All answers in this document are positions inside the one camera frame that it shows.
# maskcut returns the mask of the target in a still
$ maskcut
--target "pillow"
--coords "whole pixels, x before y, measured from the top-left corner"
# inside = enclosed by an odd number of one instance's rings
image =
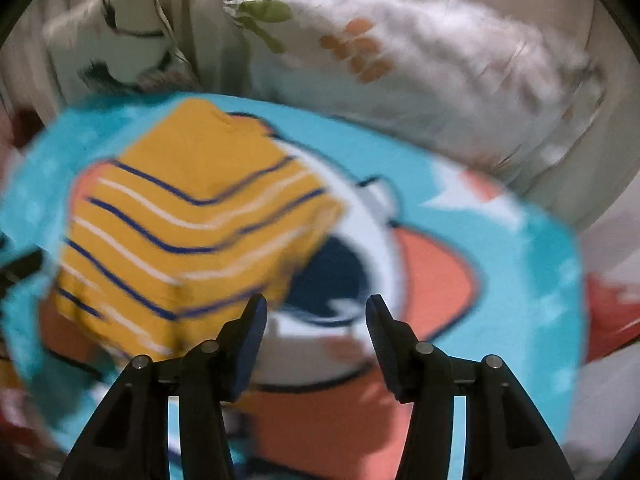
[[[66,105],[198,88],[158,0],[87,0],[48,22],[44,38]]]
[[[591,59],[467,0],[223,0],[251,97],[382,130],[527,185],[596,114]]]

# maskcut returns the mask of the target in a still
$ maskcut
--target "yellow cloth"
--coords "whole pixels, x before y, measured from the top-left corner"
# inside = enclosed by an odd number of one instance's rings
[[[259,121],[188,99],[74,208],[56,305],[123,357],[180,355],[254,292],[279,305],[341,213]]]

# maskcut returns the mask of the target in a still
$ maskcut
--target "yellow striped garment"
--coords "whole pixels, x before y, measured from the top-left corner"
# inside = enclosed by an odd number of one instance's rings
[[[188,99],[73,207],[56,306],[123,358],[183,354],[286,297],[342,214],[260,121]]]

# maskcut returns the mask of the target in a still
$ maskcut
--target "navy blue stripe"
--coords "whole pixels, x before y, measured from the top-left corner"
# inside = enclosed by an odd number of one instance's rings
[[[149,301],[144,296],[141,296],[140,294],[138,294],[135,290],[133,290],[133,288],[131,288],[129,285],[127,285],[127,283],[123,282],[115,274],[113,274],[112,272],[109,272],[103,266],[103,264],[101,264],[98,260],[96,260],[94,258],[94,256],[91,253],[89,253],[89,251],[87,251],[86,249],[83,249],[81,246],[79,246],[74,241],[70,240],[69,238],[66,239],[66,244],[69,247],[71,247],[73,250],[75,250],[78,253],[82,254],[82,256],[84,256],[87,260],[89,260],[92,264],[94,264],[94,267],[96,269],[98,269],[98,271],[103,276],[105,276],[111,283],[113,283],[119,289],[124,291],[128,296],[133,298],[135,301],[137,301],[138,303],[141,303],[142,305],[146,306],[149,310],[151,310],[153,313],[157,314],[162,319],[167,319],[169,321],[175,321],[177,319],[177,315],[175,314],[175,312],[171,312],[169,310],[165,310],[164,308],[161,308],[160,306],[157,306],[155,303]]]
[[[261,229],[263,227],[267,227],[268,225],[273,224],[274,222],[278,221],[280,218],[282,218],[284,215],[286,215],[287,213],[289,213],[293,209],[297,208],[298,206],[302,205],[303,203],[308,202],[309,200],[312,200],[315,197],[320,196],[320,195],[322,195],[324,193],[325,193],[325,190],[323,188],[321,188],[321,187],[318,187],[315,190],[313,190],[313,191],[311,191],[309,193],[306,193],[303,196],[300,196],[297,199],[292,200],[291,202],[285,204],[282,208],[277,210],[271,216],[267,217],[265,220],[263,220],[261,222],[256,222],[255,224],[246,225],[243,228],[238,229],[227,240],[224,240],[224,241],[220,242],[219,244],[212,245],[212,246],[207,246],[207,247],[178,247],[178,246],[174,246],[174,245],[169,245],[169,244],[163,242],[157,236],[151,234],[149,231],[147,231],[145,228],[143,228],[142,225],[137,223],[134,219],[132,219],[131,217],[129,217],[128,215],[123,213],[121,210],[119,210],[116,207],[114,207],[113,205],[107,204],[106,202],[103,202],[102,200],[98,200],[97,198],[90,198],[89,202],[92,203],[93,205],[95,205],[96,207],[104,209],[105,211],[108,211],[109,213],[113,214],[115,217],[117,217],[120,220],[122,220],[129,227],[131,227],[132,229],[136,230],[139,234],[141,234],[143,237],[145,237],[151,243],[153,243],[157,247],[160,247],[162,250],[164,250],[164,251],[166,251],[168,253],[171,253],[171,254],[207,254],[207,253],[215,253],[215,252],[218,252],[218,251],[221,251],[221,250],[224,250],[224,249],[228,249],[229,247],[234,245],[242,236],[245,236],[247,234],[253,233],[253,232],[255,232],[255,231],[257,231],[257,230],[259,230],[259,229]]]
[[[185,202],[189,202],[193,205],[212,205],[212,204],[220,203],[223,200],[226,200],[227,198],[235,195],[237,192],[241,191],[242,189],[247,187],[249,184],[251,184],[255,180],[259,179],[260,177],[265,176],[266,174],[269,174],[269,173],[273,173],[274,171],[278,171],[281,168],[284,168],[294,158],[295,158],[294,156],[289,155],[284,157],[283,159],[281,159],[280,161],[278,161],[276,164],[274,164],[269,168],[264,168],[263,170],[255,171],[254,173],[251,173],[248,176],[244,177],[244,179],[242,179],[240,182],[233,184],[231,187],[224,190],[218,196],[209,198],[208,200],[199,200],[197,198],[189,196],[188,194],[181,191],[180,189],[177,189],[177,187],[174,187],[171,184],[168,184],[152,175],[149,175],[144,171],[140,171],[140,170],[137,170],[136,168],[132,168],[131,166],[128,166],[127,164],[124,164],[119,160],[114,162],[114,166],[116,166],[117,168],[120,168],[121,170],[127,171],[127,173],[134,174],[135,176],[138,176],[153,184],[156,184],[156,186],[159,186],[162,189],[168,191],[169,193],[174,194],[175,196],[183,199]]]
[[[202,316],[203,314],[210,314],[211,312],[215,312],[216,310],[220,310],[221,308],[225,308],[226,306],[237,303],[238,301],[248,300],[252,295],[261,292],[266,288],[265,285],[252,286],[247,290],[243,290],[242,292],[238,292],[237,294],[226,298],[226,300],[220,300],[215,303],[206,306],[199,306],[196,308],[190,308],[189,310],[185,310],[182,314],[180,314],[181,318],[191,319],[193,317]]]
[[[98,312],[94,308],[90,307],[89,305],[83,303],[78,298],[76,298],[73,294],[71,294],[70,292],[67,292],[64,288],[62,288],[60,286],[57,286],[56,290],[57,290],[57,292],[58,292],[58,294],[60,296],[62,296],[63,298],[67,298],[75,306],[77,306],[80,310],[84,310],[88,314],[91,314],[92,316],[95,316],[98,319],[104,319],[104,316],[102,314],[100,314],[100,312]]]

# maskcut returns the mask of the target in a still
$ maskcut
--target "orange flower print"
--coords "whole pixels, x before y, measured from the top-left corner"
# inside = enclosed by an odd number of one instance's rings
[[[331,50],[336,60],[349,59],[349,71],[364,84],[377,81],[394,68],[393,60],[380,56],[380,44],[366,36],[374,26],[366,18],[354,18],[339,37],[327,35],[319,40],[320,46]]]

